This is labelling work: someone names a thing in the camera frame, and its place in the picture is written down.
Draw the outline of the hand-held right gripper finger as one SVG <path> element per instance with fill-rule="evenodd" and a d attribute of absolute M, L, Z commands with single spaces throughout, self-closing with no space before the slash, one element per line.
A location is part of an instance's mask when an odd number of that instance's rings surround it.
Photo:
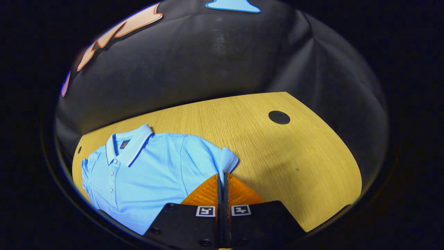
<path fill-rule="evenodd" d="M 231 250 L 290 250 L 306 235 L 281 201 L 266 202 L 233 174 L 224 174 L 223 243 Z"/>
<path fill-rule="evenodd" d="M 144 237 L 166 250 L 217 250 L 222 185 L 214 174 L 181 203 L 166 203 Z"/>

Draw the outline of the black backdrop cloth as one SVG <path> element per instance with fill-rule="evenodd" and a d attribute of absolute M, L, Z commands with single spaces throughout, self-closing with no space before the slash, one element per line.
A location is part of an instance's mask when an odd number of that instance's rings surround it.
<path fill-rule="evenodd" d="M 163 0 L 160 20 L 122 37 L 94 37 L 75 57 L 55 130 L 73 157 L 80 137 L 123 119 L 182 104 L 287 92 L 325 121 L 353 154 L 362 190 L 376 180 L 390 123 L 380 82 L 342 35 L 283 0 L 248 13 L 210 0 Z"/>

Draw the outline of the light blue T-shirt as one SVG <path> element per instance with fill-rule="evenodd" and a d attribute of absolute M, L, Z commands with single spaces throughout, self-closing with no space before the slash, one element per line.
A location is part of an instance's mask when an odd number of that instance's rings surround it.
<path fill-rule="evenodd" d="M 196 135 L 155 134 L 149 125 L 112 134 L 82 160 L 82 185 L 94 209 L 143 235 L 167 203 L 181 203 L 239 158 Z"/>

